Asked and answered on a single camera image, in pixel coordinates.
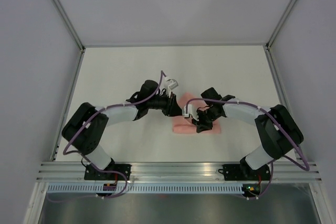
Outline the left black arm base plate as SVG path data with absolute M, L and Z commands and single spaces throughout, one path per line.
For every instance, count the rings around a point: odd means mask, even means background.
M 112 166 L 108 166 L 104 171 L 99 171 L 90 164 L 86 166 L 84 180 L 129 180 L 131 175 L 131 167 L 131 164 L 114 164 Z

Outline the pink cloth napkin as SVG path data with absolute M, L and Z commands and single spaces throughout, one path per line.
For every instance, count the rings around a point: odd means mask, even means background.
M 181 109 L 184 109 L 188 100 L 196 98 L 192 93 L 185 92 L 177 101 Z M 205 110 L 206 103 L 204 101 L 194 101 L 191 104 L 195 108 Z M 172 131 L 175 134 L 196 134 L 196 126 L 192 124 L 191 118 L 184 118 L 182 116 L 176 116 L 172 118 Z M 208 131 L 203 131 L 201 134 L 221 134 L 222 129 L 218 120 L 213 122 L 213 128 Z

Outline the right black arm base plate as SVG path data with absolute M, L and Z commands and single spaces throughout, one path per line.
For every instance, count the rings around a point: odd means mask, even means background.
M 268 181 L 271 175 L 267 165 L 253 170 L 249 166 L 241 164 L 223 164 L 217 171 L 224 176 L 225 181 Z

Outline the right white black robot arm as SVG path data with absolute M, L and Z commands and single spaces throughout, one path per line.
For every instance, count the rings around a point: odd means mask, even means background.
M 292 149 L 302 153 L 299 145 L 303 133 L 287 108 L 281 104 L 261 107 L 241 101 L 233 95 L 221 96 L 213 87 L 186 102 L 183 117 L 191 118 L 196 132 L 213 129 L 214 122 L 221 118 L 243 121 L 255 126 L 260 145 L 240 160 L 239 172 L 245 179 L 254 178 L 259 169 L 280 158 L 286 158 Z

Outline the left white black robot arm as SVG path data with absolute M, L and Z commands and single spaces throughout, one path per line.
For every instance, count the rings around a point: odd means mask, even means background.
M 163 90 L 160 90 L 157 82 L 146 80 L 140 91 L 127 99 L 125 104 L 103 109 L 85 102 L 67 122 L 61 135 L 97 168 L 98 176 L 108 180 L 114 176 L 115 162 L 100 145 L 105 128 L 117 123 L 139 120 L 147 115 L 149 110 L 160 110 L 168 117 L 181 116 L 182 109 L 172 92 L 177 86 L 176 80 L 167 79 Z

